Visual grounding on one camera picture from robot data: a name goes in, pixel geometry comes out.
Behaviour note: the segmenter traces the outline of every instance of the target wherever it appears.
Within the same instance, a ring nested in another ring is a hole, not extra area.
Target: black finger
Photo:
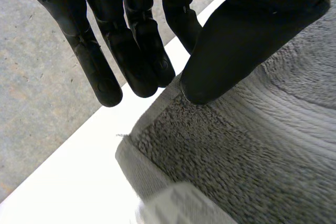
[[[39,1],[63,31],[100,103],[107,107],[120,103],[122,91],[86,18],[86,1]]]
[[[175,71],[153,19],[153,0],[124,0],[124,3],[133,36],[152,67],[159,87],[166,87],[174,79]]]
[[[184,95],[195,104],[219,98],[328,8],[323,0],[309,11],[270,13],[224,2],[204,25],[183,70]]]
[[[87,0],[110,51],[133,92],[143,98],[156,93],[156,77],[127,28],[122,0]]]
[[[193,0],[162,0],[168,25],[191,54],[202,26],[194,10],[190,9]]]

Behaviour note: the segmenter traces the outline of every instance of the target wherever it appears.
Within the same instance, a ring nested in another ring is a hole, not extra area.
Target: gray towel
[[[117,151],[140,197],[188,181],[238,223],[336,223],[336,0],[206,106],[177,77]]]

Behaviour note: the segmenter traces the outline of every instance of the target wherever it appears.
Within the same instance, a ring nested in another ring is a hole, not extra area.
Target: white table
[[[214,0],[199,16],[203,25],[224,0]],[[176,73],[189,55],[177,38],[165,47]],[[163,89],[151,98],[122,87],[123,101],[101,107],[0,204],[1,224],[129,223],[139,199],[114,154],[122,137]]]

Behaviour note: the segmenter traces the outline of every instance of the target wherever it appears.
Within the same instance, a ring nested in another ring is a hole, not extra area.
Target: gray floor
[[[194,0],[192,7],[199,13],[211,1]],[[161,0],[155,0],[153,12],[167,44],[174,35]],[[91,11],[88,16],[114,73],[125,84]],[[1,202],[100,104],[56,22],[36,0],[0,0],[0,30]]]

